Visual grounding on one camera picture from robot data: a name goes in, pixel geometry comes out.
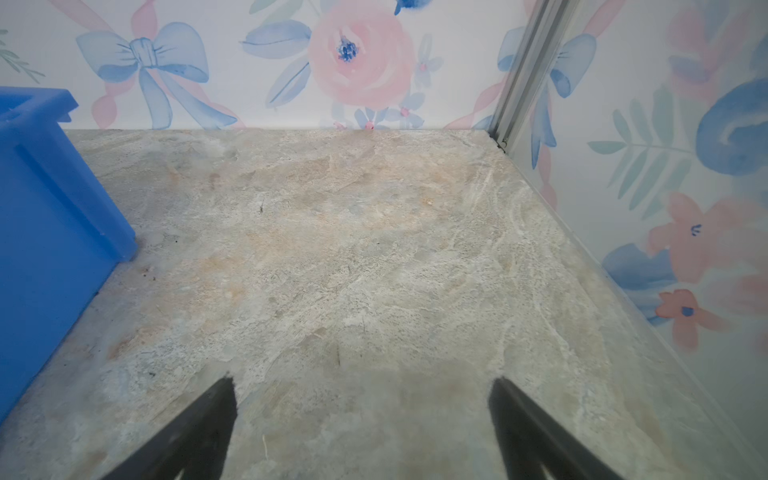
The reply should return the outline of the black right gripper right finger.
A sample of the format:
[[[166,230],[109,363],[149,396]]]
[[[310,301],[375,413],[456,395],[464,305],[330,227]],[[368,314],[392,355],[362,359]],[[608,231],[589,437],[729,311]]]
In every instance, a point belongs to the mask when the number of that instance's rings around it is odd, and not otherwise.
[[[493,381],[488,407],[509,479],[621,479],[511,380]]]

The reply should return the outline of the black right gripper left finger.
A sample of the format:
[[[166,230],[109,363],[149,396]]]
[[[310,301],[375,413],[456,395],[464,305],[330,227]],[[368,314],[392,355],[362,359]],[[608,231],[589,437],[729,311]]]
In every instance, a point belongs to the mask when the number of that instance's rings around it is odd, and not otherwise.
[[[231,377],[217,380],[107,479],[219,479],[238,415]]]

